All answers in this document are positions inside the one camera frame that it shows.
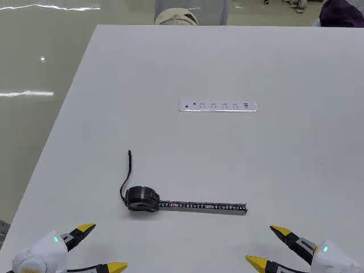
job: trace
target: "gray floor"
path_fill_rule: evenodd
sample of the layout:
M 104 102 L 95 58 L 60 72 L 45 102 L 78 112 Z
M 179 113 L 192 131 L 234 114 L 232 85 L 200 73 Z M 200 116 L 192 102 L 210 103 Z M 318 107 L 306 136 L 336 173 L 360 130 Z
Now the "gray floor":
M 34 3 L 42 6 L 28 6 Z M 95 26 L 153 24 L 154 4 L 0 0 L 0 219 L 13 220 Z M 87 6 L 91 9 L 77 10 Z M 320 8 L 320 2 L 309 2 L 306 12 L 297 14 L 280 0 L 268 6 L 236 0 L 228 24 L 310 26 Z

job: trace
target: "white table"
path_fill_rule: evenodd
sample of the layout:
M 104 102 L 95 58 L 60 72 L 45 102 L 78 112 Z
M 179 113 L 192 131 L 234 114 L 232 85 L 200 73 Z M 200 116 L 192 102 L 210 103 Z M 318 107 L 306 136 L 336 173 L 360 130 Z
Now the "white table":
M 70 253 L 69 268 L 127 261 L 128 273 L 253 273 L 245 255 L 258 255 L 308 270 L 269 224 L 316 243 L 330 238 L 363 262 L 363 34 L 98 26 L 0 272 L 51 229 L 89 222 L 98 226 Z M 259 112 L 180 113 L 181 98 L 248 98 Z M 129 212 L 119 197 L 128 149 L 129 186 L 170 200 L 247 201 L 248 215 Z

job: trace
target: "robotic hand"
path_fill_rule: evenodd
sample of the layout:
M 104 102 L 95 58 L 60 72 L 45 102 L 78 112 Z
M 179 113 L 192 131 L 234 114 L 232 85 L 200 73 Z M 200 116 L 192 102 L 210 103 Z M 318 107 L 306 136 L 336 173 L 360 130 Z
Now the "robotic hand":
M 98 264 L 87 268 L 67 270 L 67 253 L 75 248 L 94 228 L 95 224 L 76 227 L 72 232 L 58 235 L 50 232 L 36 244 L 21 251 L 13 259 L 8 273 L 120 273 L 127 263 Z
M 270 228 L 289 249 L 311 265 L 310 273 L 364 273 L 364 269 L 356 261 L 331 241 L 324 241 L 316 246 L 289 229 L 279 226 Z M 246 256 L 246 259 L 259 273 L 306 273 L 260 257 Z

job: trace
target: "power socket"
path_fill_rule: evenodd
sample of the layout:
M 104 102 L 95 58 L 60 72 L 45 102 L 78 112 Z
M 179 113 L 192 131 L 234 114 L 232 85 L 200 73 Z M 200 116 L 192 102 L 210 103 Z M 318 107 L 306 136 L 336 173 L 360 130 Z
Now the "power socket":
M 195 112 L 256 112 L 258 105 L 255 101 L 210 101 L 210 100 L 181 100 L 180 111 Z

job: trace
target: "tape measure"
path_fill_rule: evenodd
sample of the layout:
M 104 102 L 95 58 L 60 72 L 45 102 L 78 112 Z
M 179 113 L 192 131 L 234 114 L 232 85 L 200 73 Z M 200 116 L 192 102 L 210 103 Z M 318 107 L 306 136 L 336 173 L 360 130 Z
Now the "tape measure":
M 124 183 L 120 187 L 120 196 L 130 210 L 155 212 L 158 210 L 179 210 L 195 212 L 213 212 L 226 214 L 241 214 L 247 212 L 246 203 L 231 204 L 219 202 L 186 202 L 186 201 L 163 201 L 159 194 L 152 188 L 136 186 L 129 188 L 125 197 L 122 191 L 131 174 L 131 151 L 129 150 L 129 171 Z

